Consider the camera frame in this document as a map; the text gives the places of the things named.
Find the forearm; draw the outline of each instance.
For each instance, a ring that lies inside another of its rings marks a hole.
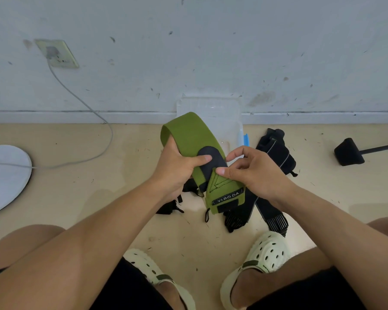
[[[144,183],[0,274],[0,308],[88,308],[163,196]]]
[[[281,201],[369,309],[388,309],[388,237],[295,187]]]

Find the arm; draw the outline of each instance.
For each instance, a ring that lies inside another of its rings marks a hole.
[[[89,308],[148,220],[210,160],[182,157],[170,137],[148,181],[0,274],[0,309]]]
[[[227,160],[242,154],[245,158],[217,173],[244,182],[254,194],[290,214],[368,309],[388,309],[388,237],[296,186],[264,152],[240,147]]]

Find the floor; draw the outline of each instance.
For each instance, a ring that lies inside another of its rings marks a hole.
[[[0,211],[0,238],[29,224],[69,228],[146,180],[161,151],[160,125],[114,125],[107,153],[90,162],[35,170],[22,194]],[[268,126],[244,126],[255,146]],[[388,125],[283,125],[286,145],[297,162],[298,185],[368,222],[388,216],[388,151],[365,156],[363,165],[339,166],[333,149],[352,137],[360,149],[388,144]],[[34,165],[58,164],[97,154],[109,139],[106,125],[0,125],[0,144],[24,149]],[[249,223],[229,234],[222,215],[204,223],[202,199],[183,194],[184,214],[155,215],[134,241],[176,282],[186,287],[197,309],[222,309],[223,279],[243,263],[267,225],[254,211]],[[287,241],[296,254],[314,246],[287,216]]]

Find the power cord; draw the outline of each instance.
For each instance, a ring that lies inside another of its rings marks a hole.
[[[88,104],[86,104],[85,101],[83,101],[81,98],[79,98],[76,94],[74,94],[72,91],[69,90],[69,88],[67,88],[61,81],[60,79],[56,76],[55,72],[53,71],[52,69],[52,66],[50,65],[50,58],[51,58],[51,54],[50,52],[48,53],[47,57],[46,57],[46,60],[47,60],[47,65],[50,69],[50,72],[52,73],[52,75],[56,78],[56,80],[59,82],[59,84],[62,85],[63,88],[65,88],[72,96],[74,96],[75,98],[77,98],[85,107],[87,107],[93,114],[95,114],[97,117],[99,117],[101,120],[103,120],[104,123],[106,123],[108,126],[109,126],[109,129],[111,130],[111,139],[109,140],[109,143],[108,145],[106,146],[106,148],[98,155],[92,157],[92,158],[89,158],[89,159],[86,159],[86,160],[80,160],[80,161],[72,161],[72,162],[66,162],[66,163],[62,163],[62,164],[57,164],[57,165],[51,165],[51,166],[28,166],[28,165],[21,165],[21,164],[13,164],[13,163],[1,163],[0,162],[0,165],[9,165],[9,166],[18,166],[18,167],[25,167],[25,168],[28,168],[28,169],[57,169],[59,167],[63,167],[63,166],[66,166],[66,165],[74,165],[74,164],[79,164],[79,163],[83,163],[83,162],[88,162],[88,161],[91,161],[93,159],[96,159],[100,156],[102,156],[109,148],[109,146],[111,145],[112,143],[112,140],[114,138],[114,131],[112,129],[112,126],[111,124],[108,123],[108,121],[106,119],[104,119],[101,115],[99,115],[98,113],[96,113],[96,111],[94,109],[92,109],[90,106],[88,106]]]

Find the fingernail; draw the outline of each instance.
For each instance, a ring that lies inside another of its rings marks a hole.
[[[218,175],[224,175],[224,167],[218,167],[216,168],[216,173]]]

